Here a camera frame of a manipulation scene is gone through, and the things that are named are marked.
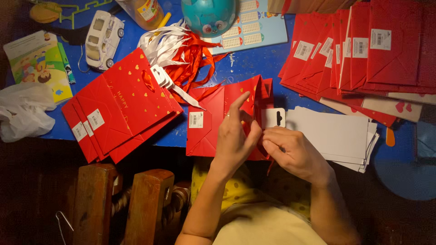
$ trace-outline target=toy car wheel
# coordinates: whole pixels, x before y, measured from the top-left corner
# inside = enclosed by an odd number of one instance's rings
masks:
[[[118,29],[118,36],[119,36],[120,38],[124,37],[124,29],[122,29],[122,28],[119,28],[119,29]]]
[[[112,59],[107,59],[107,60],[106,60],[106,66],[107,66],[108,68],[111,68],[111,67],[113,66],[113,60],[112,60]]]

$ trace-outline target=blue table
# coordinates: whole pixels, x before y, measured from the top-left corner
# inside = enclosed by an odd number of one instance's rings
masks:
[[[61,3],[71,3],[71,0],[63,0]],[[78,0],[75,4],[84,6],[86,1]],[[179,21],[183,16],[180,7],[180,0],[164,1],[159,0],[159,3],[164,9],[164,12],[171,12],[172,17],[168,24],[175,23]],[[116,5],[109,3],[98,8],[91,7],[90,10],[79,13],[75,16],[75,27],[80,28],[91,23],[92,18],[97,10],[108,11],[111,7]],[[116,51],[114,61],[119,61],[132,50],[136,48],[139,37],[145,33],[132,18],[127,15],[126,12],[122,11],[116,15],[119,19],[125,20],[125,35],[121,39],[118,49]],[[295,20],[294,15],[286,15],[286,27],[288,31],[289,40],[292,37],[293,24]],[[71,28],[71,22],[65,20],[62,24],[58,21],[53,23],[56,26]],[[77,62],[80,57],[80,47],[71,46],[68,43],[61,41],[63,43],[65,52],[70,61],[70,65],[74,76],[76,77],[77,83],[71,86],[73,94],[76,94],[80,89],[86,86],[89,82],[99,76],[101,73],[90,70],[88,73],[81,73],[78,70]],[[216,63],[216,70],[212,79],[205,84],[205,86],[215,85],[224,79],[227,79],[225,84],[235,83],[244,81],[252,76],[261,74],[263,78],[273,78],[273,94],[275,99],[276,107],[283,107],[286,110],[293,109],[295,106],[302,106],[310,108],[319,112],[328,113],[339,113],[325,105],[315,102],[308,98],[300,98],[297,93],[289,90],[279,84],[280,79],[277,77],[281,67],[285,63],[285,60],[289,54],[291,47],[290,41],[285,44],[278,44],[268,47],[255,48],[245,51],[238,51],[233,54],[233,59],[235,62],[231,66],[230,58],[226,57],[220,62]],[[86,61],[82,58],[81,69],[87,69]],[[200,69],[197,76],[197,81],[202,80],[209,70],[209,66]],[[13,78],[9,71],[8,74],[8,84],[13,84]],[[43,135],[46,139],[64,139],[64,140],[74,140],[74,136],[67,125],[62,112],[61,107],[63,104],[59,105],[56,110],[48,112],[48,115],[56,119],[56,124],[53,129]],[[157,139],[154,137],[153,142],[147,142],[148,144],[154,144],[158,146],[186,146],[186,132],[187,132],[187,107],[184,106],[185,112],[180,115],[183,120],[179,119],[176,122],[167,125],[161,131],[157,133]],[[414,151],[414,141],[415,141],[415,124],[409,121],[405,121],[401,127],[395,131],[396,145],[394,147],[388,147],[385,144],[386,127],[382,124],[378,125],[378,132],[381,138],[378,142],[379,147],[376,148],[375,160],[396,160],[400,162],[409,162],[415,158]]]

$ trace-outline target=white toy car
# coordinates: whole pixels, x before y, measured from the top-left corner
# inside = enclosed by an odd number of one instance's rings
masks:
[[[119,39],[124,36],[124,23],[108,12],[97,10],[86,36],[86,62],[98,71],[113,66]]]

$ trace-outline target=jar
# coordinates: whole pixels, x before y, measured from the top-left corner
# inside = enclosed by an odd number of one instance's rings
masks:
[[[157,0],[116,0],[129,16],[144,30],[157,29],[164,11]]]

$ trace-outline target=dark floor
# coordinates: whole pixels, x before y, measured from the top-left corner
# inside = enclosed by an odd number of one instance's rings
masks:
[[[75,141],[0,143],[0,244],[61,244],[55,212],[72,214],[77,169],[86,164]],[[267,163],[250,163],[265,177]],[[436,200],[409,201],[386,189],[372,165],[365,174],[332,165],[364,244],[436,244]],[[184,148],[141,146],[117,165],[125,187],[135,173],[163,168],[189,179]],[[63,227],[66,240],[71,232]]]

